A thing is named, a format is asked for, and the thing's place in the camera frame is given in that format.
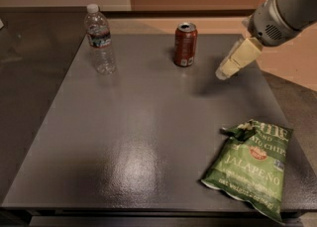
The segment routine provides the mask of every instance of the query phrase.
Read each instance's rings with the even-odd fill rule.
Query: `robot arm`
[[[251,16],[250,38],[234,45],[216,71],[227,79],[255,60],[263,47],[277,47],[317,21],[317,0],[266,0]]]

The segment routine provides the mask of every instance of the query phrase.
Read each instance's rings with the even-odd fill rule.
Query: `soda can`
[[[190,66],[194,63],[197,29],[192,23],[181,23],[175,31],[174,63],[179,66]]]

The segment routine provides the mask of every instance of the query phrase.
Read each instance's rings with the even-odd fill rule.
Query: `water bottle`
[[[113,73],[116,61],[111,43],[110,28],[106,17],[96,4],[87,6],[84,26],[92,54],[92,63],[101,74]]]

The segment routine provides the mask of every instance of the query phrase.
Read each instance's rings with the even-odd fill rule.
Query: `chip bag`
[[[256,120],[223,132],[230,136],[202,182],[282,223],[280,204],[291,129]]]

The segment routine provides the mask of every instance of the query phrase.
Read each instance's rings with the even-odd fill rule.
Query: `white bottle cap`
[[[99,7],[97,4],[89,4],[87,6],[87,11],[88,13],[96,13],[99,11]]]

